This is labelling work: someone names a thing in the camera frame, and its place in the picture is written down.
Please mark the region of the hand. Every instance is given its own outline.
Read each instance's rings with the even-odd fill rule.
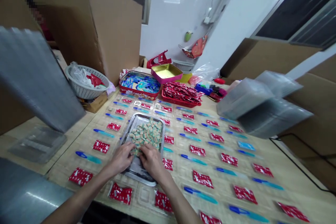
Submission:
[[[134,158],[130,156],[130,151],[135,148],[135,144],[127,142],[121,145],[115,152],[112,160],[102,169],[109,178],[123,172],[128,166],[131,165]]]
[[[158,150],[151,144],[142,145],[140,150],[145,154],[140,153],[139,158],[149,174],[159,183],[168,181],[171,178],[170,173],[165,169]]]

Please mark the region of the blue pen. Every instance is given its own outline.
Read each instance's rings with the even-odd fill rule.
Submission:
[[[89,160],[89,161],[91,161],[93,163],[97,163],[97,164],[101,164],[102,163],[102,161],[99,158],[91,156],[91,155],[86,154],[84,152],[76,151],[76,154],[78,156],[80,156],[81,158],[85,158],[85,159],[87,159],[87,160]]]
[[[285,190],[283,187],[277,185],[277,184],[273,184],[271,182],[268,182],[267,180],[262,180],[262,179],[259,179],[259,178],[252,178],[252,180],[254,182],[257,182],[257,183],[260,183],[260,184],[263,184],[263,185],[266,185],[266,186],[269,186],[269,187],[272,187],[272,188],[275,188],[275,189],[278,189],[278,190]]]
[[[233,136],[235,136],[235,137],[238,137],[238,138],[248,139],[246,136],[241,135],[241,134],[238,134],[238,133],[236,133],[236,132],[227,131],[226,133],[228,133],[228,134],[230,134],[230,135],[233,135]]]
[[[140,110],[140,111],[142,111],[142,112],[144,112],[144,113],[149,114],[149,111],[147,111],[147,110],[143,110],[142,108],[137,108],[137,107],[133,107],[133,108],[136,109],[136,110]]]
[[[195,163],[198,163],[198,164],[201,164],[201,165],[204,165],[204,166],[207,166],[206,163],[204,163],[202,160],[199,160],[199,159],[195,159],[195,158],[191,158],[191,157],[188,157],[188,155],[184,155],[184,154],[181,154],[181,157],[185,158],[185,159],[188,159],[190,161],[193,161]]]
[[[105,136],[108,136],[108,137],[111,137],[111,138],[114,138],[114,135],[110,134],[110,133],[107,133],[103,130],[100,130],[100,129],[93,129],[94,131],[98,132],[99,134],[102,134],[102,135],[105,135]]]
[[[107,115],[107,116],[109,116],[109,117],[112,117],[112,118],[114,118],[114,119],[118,119],[118,120],[123,120],[123,118],[122,117],[119,117],[119,116],[114,116],[114,115],[111,115],[111,114],[109,114],[109,113],[105,113],[105,115]]]
[[[154,110],[154,112],[155,112],[156,114],[163,115],[164,117],[166,116],[166,113],[163,113],[163,112],[161,112],[161,111]]]
[[[229,209],[232,211],[232,212],[235,212],[236,214],[239,214],[239,215],[246,215],[248,218],[250,219],[253,219],[253,220],[256,220],[256,221],[260,221],[260,222],[264,222],[264,223],[269,223],[269,220],[266,219],[265,217],[257,214],[257,213],[253,213],[253,212],[250,212],[250,211],[247,211],[243,208],[240,208],[240,207],[237,207],[237,206],[233,206],[233,205],[229,205]]]
[[[185,137],[185,138],[188,138],[188,139],[191,139],[191,140],[194,140],[194,141],[197,141],[197,142],[202,142],[201,139],[198,139],[198,138],[195,138],[195,137],[191,137],[191,136],[188,136],[186,134],[183,134],[183,133],[180,133],[181,136]]]
[[[250,153],[250,152],[246,152],[246,151],[244,151],[244,150],[237,150],[239,153],[241,153],[241,154],[244,154],[245,156],[250,156],[250,157],[252,157],[252,158],[259,158],[259,159],[264,159],[263,157],[261,157],[261,156],[258,156],[258,155],[255,155],[255,154],[253,154],[253,153]]]
[[[139,100],[144,100],[145,102],[148,102],[148,103],[153,103],[153,101],[151,101],[151,100],[147,100],[147,99],[144,99],[144,98],[138,98]]]
[[[217,148],[220,148],[220,149],[227,150],[227,151],[233,151],[232,148],[226,147],[226,146],[224,147],[224,146],[220,145],[219,143],[208,142],[208,144],[216,146]]]
[[[218,204],[218,202],[214,198],[212,198],[211,196],[208,196],[208,195],[206,195],[206,194],[204,194],[204,193],[202,193],[202,192],[200,192],[196,189],[193,189],[193,188],[190,188],[190,187],[183,187],[183,189],[190,194],[195,194],[199,198],[202,198],[202,199],[204,199],[206,201],[209,201],[211,203],[214,203],[214,204]]]
[[[113,103],[114,103],[114,104],[117,104],[117,105],[119,105],[119,106],[129,107],[128,105],[126,105],[126,104],[122,104],[122,103],[117,102],[117,101],[115,101],[115,102],[113,102]]]
[[[239,172],[236,172],[236,171],[231,171],[231,170],[224,169],[224,168],[221,168],[221,167],[216,167],[216,170],[220,171],[220,172],[223,172],[225,174],[229,174],[231,176],[239,177],[241,179],[249,179],[245,174],[242,174],[242,173],[239,173]]]
[[[202,123],[202,125],[203,125],[204,127],[208,127],[208,128],[210,128],[210,129],[212,129],[212,130],[220,131],[219,129],[217,129],[217,128],[215,128],[215,127],[212,127],[212,126],[209,126],[209,125],[207,125],[207,124]]]
[[[171,150],[171,149],[169,149],[169,148],[166,148],[166,147],[163,147],[163,150],[164,150],[164,151],[167,151],[167,152],[170,152],[170,153],[173,153],[173,152],[174,152],[173,150]]]
[[[197,114],[201,115],[201,116],[205,116],[205,117],[210,117],[210,118],[214,118],[213,116],[209,115],[209,114],[205,114],[202,112],[197,112]]]
[[[170,103],[167,103],[167,102],[165,102],[165,101],[163,102],[163,101],[158,100],[157,102],[162,103],[162,104],[164,104],[164,105],[167,105],[167,106],[169,106],[169,107],[172,106]]]
[[[188,123],[188,124],[191,124],[191,125],[194,125],[193,122],[190,122],[190,121],[188,121],[188,120],[184,120],[184,119],[182,119],[182,118],[176,118],[176,120],[178,120],[178,121],[182,121],[182,122],[185,122],[185,123]]]
[[[224,117],[220,117],[220,119],[223,120],[223,121],[227,121],[229,123],[238,124],[238,122],[230,120],[230,119],[227,119],[227,118],[224,118]]]
[[[184,112],[189,112],[189,113],[193,112],[192,110],[189,110],[189,109],[186,109],[186,108],[181,108],[181,107],[176,107],[176,108],[179,109],[179,110],[182,110]]]

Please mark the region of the metal sheet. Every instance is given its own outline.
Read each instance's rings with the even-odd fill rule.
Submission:
[[[151,117],[149,115],[142,114],[142,113],[135,113],[132,116],[120,140],[120,145],[126,142],[132,142],[132,139],[128,136],[130,131],[135,129],[138,125],[142,123],[148,123],[150,118],[153,118],[154,121],[156,122],[160,121],[162,124],[161,135],[160,135],[162,140],[161,140],[161,146],[159,149],[159,152],[161,154],[161,159],[162,159],[163,158],[163,145],[165,142],[165,136],[164,136],[165,135],[165,123],[159,118]],[[141,183],[149,185],[149,186],[155,186],[157,184],[156,181],[152,178],[152,176],[144,169],[144,167],[142,166],[141,160],[137,156],[134,157],[131,165],[123,172],[123,174],[135,180],[138,180]]]

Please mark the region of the person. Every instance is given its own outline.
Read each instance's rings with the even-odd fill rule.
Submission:
[[[130,166],[134,158],[134,156],[130,155],[130,151],[134,147],[135,145],[131,142],[121,145],[112,160],[87,184],[52,212],[42,224],[76,224],[80,221],[80,218],[102,187],[115,175]],[[201,219],[183,196],[171,174],[163,166],[158,150],[151,144],[143,145],[140,149],[143,154],[140,154],[139,158],[144,168],[160,184],[169,198],[177,223],[201,224]]]

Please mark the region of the white basket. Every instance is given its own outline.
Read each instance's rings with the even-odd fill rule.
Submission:
[[[186,61],[175,61],[173,60],[173,65],[180,69],[184,74],[188,74],[191,72],[195,64],[189,63]]]
[[[94,89],[91,87],[84,86],[83,84],[79,83],[78,81],[76,81],[74,78],[70,76],[71,66],[67,66],[65,69],[65,74],[68,77],[69,84],[71,85],[72,89],[75,91],[77,97],[82,98],[82,99],[91,100],[91,99],[97,98],[99,95],[101,95],[101,93],[103,93],[109,88],[110,83],[109,83],[108,78],[106,78],[105,75],[101,74],[100,72],[90,67],[86,67],[83,65],[77,65],[77,66],[80,69],[85,69],[87,72],[96,75],[98,78],[101,79],[101,81],[105,85],[107,85],[106,88],[103,88],[103,89]]]

